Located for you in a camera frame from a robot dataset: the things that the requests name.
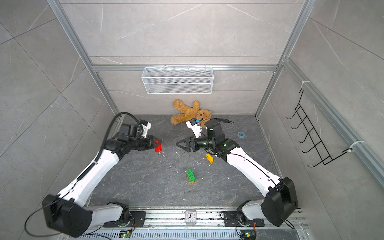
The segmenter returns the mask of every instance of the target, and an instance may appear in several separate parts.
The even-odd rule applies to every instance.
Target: wall hook rack
[[[308,115],[306,114],[306,112],[304,111],[304,109],[302,108],[302,106],[300,105],[300,101],[301,101],[301,97],[303,96],[303,92],[304,92],[303,89],[300,89],[300,92],[299,92],[299,93],[301,93],[301,95],[300,95],[299,103],[298,103],[298,104],[296,105],[296,107],[295,107],[295,113],[292,115],[292,117],[287,118],[287,119],[292,119],[296,114],[297,114],[297,116],[299,116],[301,122],[299,123],[299,125],[298,125],[297,127],[291,127],[291,128],[292,128],[292,129],[297,129],[301,124],[303,124],[305,130],[307,131],[307,134],[305,135],[305,138],[304,138],[304,140],[303,140],[302,142],[301,142],[301,141],[298,141],[298,142],[299,142],[299,143],[303,143],[303,142],[305,142],[305,140],[306,140],[307,137],[309,136],[310,139],[311,139],[311,141],[312,141],[312,143],[313,143],[313,147],[311,147],[311,149],[309,149],[309,150],[306,151],[306,152],[303,152],[303,151],[301,151],[301,152],[303,152],[303,153],[307,153],[307,152],[309,152],[309,151],[311,151],[312,149],[315,148],[317,154],[319,155],[319,157],[320,157],[320,159],[321,159],[321,161],[318,162],[316,165],[314,165],[314,166],[309,166],[309,165],[308,165],[308,167],[316,167],[316,166],[319,165],[320,163],[323,163],[324,165],[327,165],[328,163],[333,162],[334,160],[336,160],[337,158],[343,156],[344,154],[346,154],[346,153],[348,153],[348,152],[351,152],[351,151],[352,151],[352,148],[349,147],[349,148],[345,149],[344,151],[341,152],[341,154],[340,154],[339,156],[337,156],[337,157],[335,157],[335,158],[333,158],[333,157],[329,154],[329,151],[328,151],[327,147],[325,146],[324,142],[322,141],[322,139],[320,138],[319,134],[317,133],[317,131],[316,131],[314,125],[312,124],[312,122],[311,122],[311,120],[309,119]],[[303,111],[303,113],[304,113],[304,115],[305,115],[304,118],[302,118],[302,117],[300,116],[300,114],[298,113],[299,109],[301,109],[301,110]],[[308,119],[308,121],[309,121],[310,124],[311,124],[311,127],[308,127],[308,128],[307,128],[307,126],[305,126],[305,123],[304,123],[304,120],[305,120],[305,119]],[[311,135],[310,135],[310,132],[312,132],[312,131],[315,131],[315,133],[317,134],[317,137],[320,139],[320,141],[319,141],[318,143],[316,143],[316,144],[315,144],[315,142],[313,141],[313,139],[312,139],[312,137],[311,137]],[[317,149],[317,145],[319,145],[320,143],[323,145],[323,147],[325,148],[325,150],[327,151],[327,154],[328,154],[328,156],[327,156],[326,158],[324,158],[324,159],[323,159],[323,157],[321,156],[321,154],[319,153],[319,150]]]

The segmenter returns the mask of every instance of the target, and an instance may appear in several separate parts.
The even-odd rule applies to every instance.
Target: clock face
[[[196,210],[186,210],[184,221],[186,224],[196,224]]]

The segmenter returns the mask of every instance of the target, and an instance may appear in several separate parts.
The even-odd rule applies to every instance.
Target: teddy bear
[[[180,99],[176,99],[173,102],[173,106],[175,109],[182,112],[180,114],[173,115],[171,117],[170,122],[174,125],[181,122],[189,121],[192,118],[197,118],[200,120],[200,126],[205,127],[204,122],[206,122],[206,120],[211,118],[211,114],[212,114],[211,111],[206,109],[199,109],[200,108],[199,101],[194,101],[193,107],[190,108],[187,105],[185,105]]]

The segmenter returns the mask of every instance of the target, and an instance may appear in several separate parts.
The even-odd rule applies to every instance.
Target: wire mesh basket
[[[205,66],[146,67],[141,79],[148,94],[212,93],[214,72]]]

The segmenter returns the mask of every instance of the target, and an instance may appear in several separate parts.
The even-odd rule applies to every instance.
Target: green lego brick
[[[190,182],[193,182],[195,180],[195,175],[193,174],[192,169],[187,170],[188,178]]]

